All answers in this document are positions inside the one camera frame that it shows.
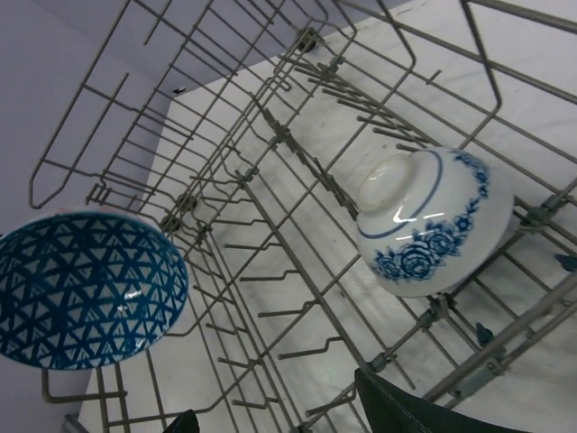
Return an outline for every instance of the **metal wire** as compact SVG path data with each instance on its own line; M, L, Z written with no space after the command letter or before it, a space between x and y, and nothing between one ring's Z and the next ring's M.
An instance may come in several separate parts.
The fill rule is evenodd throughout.
M352 384L336 392L332 399L317 401L314 407L303 408L296 397L298 391L291 388L286 368L283 366L312 356L341 354L344 350L350 355L353 364L368 364L377 372L384 371L385 375L390 371L386 367L391 364L406 385L415 389L414 372L410 372L403 365L403 350L419 336L424 336L423 341L429 342L452 368L449 374L439 378L425 392L424 398L437 401L452 395L453 399L447 403L447 407L452 408L467 397L458 391L474 371L488 363L493 366L497 363L499 373L504 372L506 367L528 348L575 312L576 304L565 298L577 285L577 274L567 276L560 282L556 281L557 283L545 281L523 263L517 252L522 250L518 246L523 245L529 235L532 235L533 239L549 245L552 250L575 254L577 236L571 228L564 226L561 220L555 217L562 208L574 210L577 206L577 201L572 196L577 186L577 177L566 185L555 186L550 180L542 179L521 163L512 161L487 140L481 139L480 133L488 125L498 124L574 167L577 165L577 155L570 154L543 137L512 123L504 115L499 115L505 95L505 81L500 78L506 77L523 83L572 105L577 105L577 96L553 83L544 82L493 60L484 45L483 30L475 20L474 11L481 6L505 14L511 20L522 19L534 25L572 34L577 34L577 23L499 0L462 0L464 19L477 51L472 52L395 20L381 0L375 0L371 8L347 0L331 0L331 13L327 11L329 2L320 0L263 0L259 3L254 0L234 0L239 14L250 19L258 30L251 35L235 28L226 16L222 16L218 12L217 3L216 0L206 1L205 7L190 28L182 29L169 18L172 0L168 0L160 11L154 10L141 0L126 0L86 76L79 83L78 91L50 138L30 182L30 204L40 208L55 199L77 177L94 178L96 183L87 191L87 203L96 202L146 217L163 227L165 233L178 246L194 276L195 284L190 288L189 297L194 323L185 331L167 334L166 338L185 341L189 336L199 335L203 342L209 369L215 376L218 397L203 408L193 408L201 419L203 414L224 405L233 431L242 431L239 418L241 416L246 417L251 431L255 432L261 431L262 418L268 419L270 428L278 432L287 432L291 428L300 428L291 431L306 431L321 422L324 422L330 431L349 431L339 429L338 419L343 414L357 423L360 431L368 431L362 414L353 405L356 402L356 392ZM151 88L151 93L142 106L131 105L121 98L130 74L125 74L112 91L99 88L93 83L97 65L109 49L114 35L128 21L126 15L131 8L138 8L139 12L146 14L153 23L142 41L143 45L149 44L159 29L169 29L180 39L179 49L167 64L160 81ZM385 51L381 52L363 43L359 37L361 30L352 19L352 10L388 26L398 46L407 54L407 64L392 59ZM230 52L203 30L201 24L209 20L208 17L218 20L246 45L247 50L243 56ZM343 23L350 27L349 31L342 30ZM286 43L278 36L276 29L279 25L288 26L295 33L292 43ZM341 38L342 44L338 45L339 48L325 43L322 35L330 32ZM209 40L217 50L206 49L195 40L198 36ZM278 52L282 54L271 58L261 50L259 41L263 37L274 41ZM413 48L416 41L432 44L458 59L481 66L490 83L490 92L495 98L494 107L484 108L468 97L439 84L437 78L442 77L441 70L429 76L419 72L416 50ZM307 50L303 49L312 44L328 53L329 60L325 57L325 62L312 61L307 56ZM347 53L352 49L363 52L367 59L382 61L383 64L395 68L399 72L398 78L388 82L388 77L377 77L364 69L362 64L348 60ZM270 66L270 71L261 74L250 69L256 58ZM217 74L222 80L221 87L215 90L201 77L192 76L184 66L190 60L201 62ZM248 70L251 78L258 84L256 89L245 88L238 79L242 70ZM364 90L362 86L347 78L348 71L360 74L384 93L376 97L374 92ZM174 74L189 83L190 88L201 89L209 95L211 102L200 110L184 104L178 97L172 100L174 96L166 89L166 85L169 77ZM438 95L451 98L455 106L473 110L480 115L481 120L470 131L463 129L446 114L437 112L418 98L412 97L408 82L429 86L438 92ZM231 98L231 89L239 90L248 97L248 102L239 103ZM292 100L289 97L291 92L299 92L300 99ZM78 101L87 94L102 102L100 115L87 134L86 141L79 147L79 152L73 155L70 161L58 161L54 154L62 145L62 131L68 122L72 122L72 114L78 110ZM342 145L335 149L330 161L320 161L314 152L302 143L302 134L291 131L291 127L298 127L299 116L309 101L318 96L331 97L331 103L347 107L351 114L351 124L355 125L348 139L343 140ZM174 106L194 120L184 122L181 118L171 116L170 112L164 115L153 104L158 98L172 100ZM365 307L353 296L354 284L347 278L353 274L353 269L360 259L349 224L356 218L357 209L352 196L333 173L334 167L340 161L346 161L350 157L359 136L369 125L373 126L374 133L401 141L397 147L402 151L413 152L417 148L443 145L434 137L433 132L429 132L411 115L393 109L394 104L391 101L402 101L419 113L427 115L460 137L458 147L467 147L468 150L482 149L524 176L527 181L546 189L551 193L551 197L535 203L528 203L522 197L517 197L514 219L519 229L511 234L476 272L451 292L429 298L428 303L418 305L409 305L403 299L396 299L398 307L407 315L408 326L402 336L386 343L389 335L383 335L382 330L374 325ZM214 119L211 110L218 104L227 106L234 112L233 122L221 124ZM104 128L104 122L112 115L113 108L131 113L133 121L126 125L124 137L110 155L105 167L100 172L89 172L82 168L82 160L87 150L95 146L98 132ZM158 126L164 127L162 133L157 129ZM212 128L218 133L211 135L203 128ZM147 147L142 144L141 139L135 138L137 131L154 140L169 143L174 147L174 152L167 155ZM246 140L246 137L256 143L256 151L247 153L244 150L243 140ZM125 175L123 165L148 170L146 165L127 156L134 152L148 154L164 162L159 169L150 170L148 182ZM269 173L261 171L265 162L273 163L279 170L285 170L299 185L301 192L297 198L285 201L282 187L271 179ZM41 183L40 173L47 168L60 170L63 180L47 197L40 198L37 193ZM183 172L186 177L176 174ZM174 189L167 188L167 182L178 185L179 193L175 194ZM194 210L195 206L191 206L192 203L208 211L200 215ZM298 218L303 203L316 209L324 222L338 234L341 245L354 251L338 266L334 266L327 253L315 243L310 232L303 228L303 223ZM335 203L340 205L337 211L334 211ZM246 214L248 216L241 216L247 208L251 212ZM245 244L236 239L232 242L226 237L227 231L236 227L246 230L258 227L261 233L267 234L256 235ZM299 257L297 248L300 246L297 244L310 252L310 263L316 261L315 269L311 268L312 264ZM227 255L230 251L242 254L243 262L231 265L230 256ZM282 267L268 269L266 272L255 271L259 268L254 264L264 254L278 253L283 256ZM504 262L522 274L524 281L528 281L527 284L539 290L538 299L524 311L517 311L502 299L499 287L493 287L491 278L488 278L491 268ZM313 277L312 272L317 272L318 269L325 276L322 282ZM308 290L307 300L303 301L300 307L255 310L248 301L246 287L269 287L268 284L278 284L274 287L282 290L283 284L293 279L299 281L300 287ZM495 338L487 345L480 345L475 341L475 320L470 319L468 313L459 305L465 288L473 285L481 289L493 307L504 312L511 320L507 326L496 330ZM340 294L340 304L334 303L335 293ZM342 305L350 316L347 320L344 320L342 313L338 311ZM548 321L539 321L553 306L559 305L562 306L561 310ZM322 342L311 347L279 349L288 335L294 335L295 327L304 326L307 319L317 316L323 317L331 329ZM263 331L273 318L291 318L291 321L282 322L282 329L278 330L275 337L267 338ZM353 335L348 320L360 324L366 338L361 340L356 334ZM452 350L444 345L445 337L449 333L456 336L468 351L465 359L455 356ZM232 342L239 348L234 354L230 351ZM507 354L501 356L499 354L502 354L505 345L508 345ZM131 399L130 390L124 379L122 364L114 367L116 389L113 392L106 391L103 373L98 369L97 393L82 396L52 396L49 372L43 371L44 398L52 403L98 400L104 431L122 426L125 432L129 432L139 423L152 421L160 421L166 428L178 413L165 410L154 356L147 352L146 359L158 414L131 416L127 409L127 401ZM256 394L251 394L251 398L247 397L246 389L249 387L257 390ZM111 402L118 402L120 405L119 419L110 419L108 405Z

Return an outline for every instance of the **blue rose pattern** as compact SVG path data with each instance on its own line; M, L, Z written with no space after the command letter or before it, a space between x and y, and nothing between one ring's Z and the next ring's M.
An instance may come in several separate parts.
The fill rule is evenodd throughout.
M459 247L474 228L473 215L479 210L479 203L489 196L490 173L487 165L475 156L459 150L451 150L454 160L471 169L479 183L479 195L471 198L464 213L453 221L434 222L427 220L421 233L413 230L413 241L404 244L397 251L388 248L386 253L376 251L370 268L385 280L424 281L429 280L438 267L444 266L444 258L460 256Z

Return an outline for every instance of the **blue floral bowl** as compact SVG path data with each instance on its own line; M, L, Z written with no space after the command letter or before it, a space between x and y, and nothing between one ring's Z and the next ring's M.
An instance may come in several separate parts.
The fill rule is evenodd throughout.
M437 293L486 260L507 229L513 201L507 176L467 152L396 154L361 185L359 252L390 293Z
M188 273L139 220L72 212L0 239L0 354L54 370L117 363L177 321Z

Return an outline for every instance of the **white bowl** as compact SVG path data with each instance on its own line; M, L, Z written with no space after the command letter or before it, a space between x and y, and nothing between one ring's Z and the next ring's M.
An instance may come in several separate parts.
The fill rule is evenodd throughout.
M395 154L361 185L359 252L390 293L431 295L467 277L494 251L513 201L505 173L467 152Z

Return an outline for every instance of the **black object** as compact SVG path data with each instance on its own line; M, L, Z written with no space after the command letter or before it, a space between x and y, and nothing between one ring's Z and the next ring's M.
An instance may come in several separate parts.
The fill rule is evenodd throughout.
M481 347L485 347L493 341L495 336L490 329L484 327L481 323L477 323L475 326L477 328L477 341L479 341Z
M567 254L556 254L554 257L566 271L574 272L577 270L577 256Z
M163 433L200 433L197 414L193 410L181 413Z
M372 433L526 433L414 397L364 368L354 372L354 383Z

